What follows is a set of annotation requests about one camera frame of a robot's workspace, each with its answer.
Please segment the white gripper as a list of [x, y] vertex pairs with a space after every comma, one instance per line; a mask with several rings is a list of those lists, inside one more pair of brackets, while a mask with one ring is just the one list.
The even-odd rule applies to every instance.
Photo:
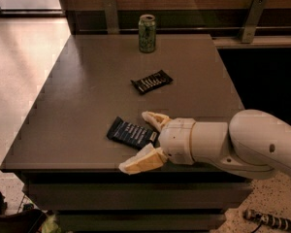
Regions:
[[174, 164], [192, 165], [190, 137], [196, 121], [192, 118], [170, 119], [163, 114], [142, 112], [145, 122], [158, 132], [160, 148], [153, 144], [144, 146], [135, 156], [119, 164], [119, 170], [128, 175], [135, 175], [162, 167], [168, 160]]

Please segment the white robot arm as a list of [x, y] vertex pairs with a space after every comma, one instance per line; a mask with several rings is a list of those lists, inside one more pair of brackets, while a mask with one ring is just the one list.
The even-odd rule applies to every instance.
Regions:
[[162, 167], [208, 163], [225, 172], [263, 180], [280, 171], [291, 177], [291, 126], [258, 110], [243, 110], [229, 122], [202, 122], [142, 113], [159, 132], [159, 146], [144, 146], [119, 165], [133, 175]]

